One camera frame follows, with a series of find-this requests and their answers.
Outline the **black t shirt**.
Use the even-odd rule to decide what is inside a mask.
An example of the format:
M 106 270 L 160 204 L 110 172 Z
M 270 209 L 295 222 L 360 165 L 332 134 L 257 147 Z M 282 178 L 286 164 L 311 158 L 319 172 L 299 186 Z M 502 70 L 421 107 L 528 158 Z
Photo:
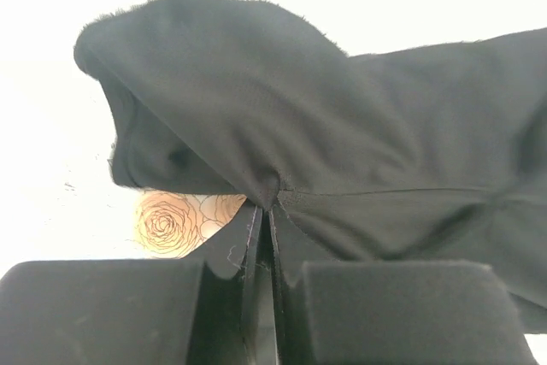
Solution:
M 466 259 L 546 330 L 546 31 L 348 56 L 256 0 L 89 24 L 117 185 L 242 194 L 348 260 Z

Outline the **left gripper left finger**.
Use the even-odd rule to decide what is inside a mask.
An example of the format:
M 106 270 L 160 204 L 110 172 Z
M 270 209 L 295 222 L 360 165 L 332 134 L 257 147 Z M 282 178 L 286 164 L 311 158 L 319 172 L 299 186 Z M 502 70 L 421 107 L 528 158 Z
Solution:
M 252 364 L 262 210 L 181 259 L 23 262 L 1 281 L 4 364 Z

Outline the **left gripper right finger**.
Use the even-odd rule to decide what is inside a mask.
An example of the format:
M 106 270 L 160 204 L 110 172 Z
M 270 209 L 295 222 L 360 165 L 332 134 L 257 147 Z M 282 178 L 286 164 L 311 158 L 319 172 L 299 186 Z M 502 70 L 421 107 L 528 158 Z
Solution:
M 341 262 L 268 214 L 283 364 L 532 364 L 517 310 L 470 262 Z

